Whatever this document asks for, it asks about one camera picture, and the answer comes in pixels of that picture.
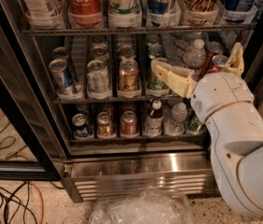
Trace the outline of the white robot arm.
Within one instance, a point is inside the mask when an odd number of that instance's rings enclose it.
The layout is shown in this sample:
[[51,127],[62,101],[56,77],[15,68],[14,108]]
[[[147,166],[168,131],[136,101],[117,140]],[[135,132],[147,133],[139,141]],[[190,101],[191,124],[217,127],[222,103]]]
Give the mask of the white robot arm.
[[241,215],[263,216],[263,118],[242,79],[242,44],[233,46],[222,71],[200,81],[184,67],[161,61],[153,74],[190,105],[211,136],[211,164],[227,205]]

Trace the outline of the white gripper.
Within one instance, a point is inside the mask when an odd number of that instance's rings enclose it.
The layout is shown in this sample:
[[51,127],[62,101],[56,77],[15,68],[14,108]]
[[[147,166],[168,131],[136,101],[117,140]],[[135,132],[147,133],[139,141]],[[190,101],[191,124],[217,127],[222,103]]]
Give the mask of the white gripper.
[[198,83],[193,78],[193,70],[157,59],[151,62],[151,70],[177,95],[191,97],[191,107],[202,123],[225,106],[254,101],[254,95],[240,77],[244,71],[243,45],[240,42],[234,44],[224,72],[207,74]]

